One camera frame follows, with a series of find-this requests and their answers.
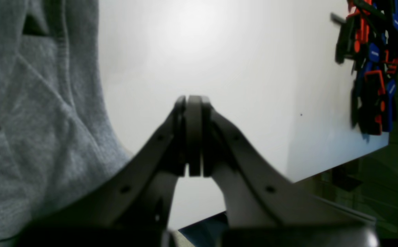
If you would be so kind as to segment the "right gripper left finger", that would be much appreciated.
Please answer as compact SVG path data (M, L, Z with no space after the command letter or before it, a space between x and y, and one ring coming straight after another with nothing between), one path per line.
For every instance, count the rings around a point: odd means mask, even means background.
M17 247L175 247L167 229L179 177L202 174L202 97L182 96L111 180L25 228Z

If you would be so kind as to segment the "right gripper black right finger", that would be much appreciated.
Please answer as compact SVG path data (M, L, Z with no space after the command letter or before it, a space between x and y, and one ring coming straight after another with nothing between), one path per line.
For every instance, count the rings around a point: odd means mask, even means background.
M203 96L203 168L219 186L229 229L219 247L379 247L374 229L274 169Z

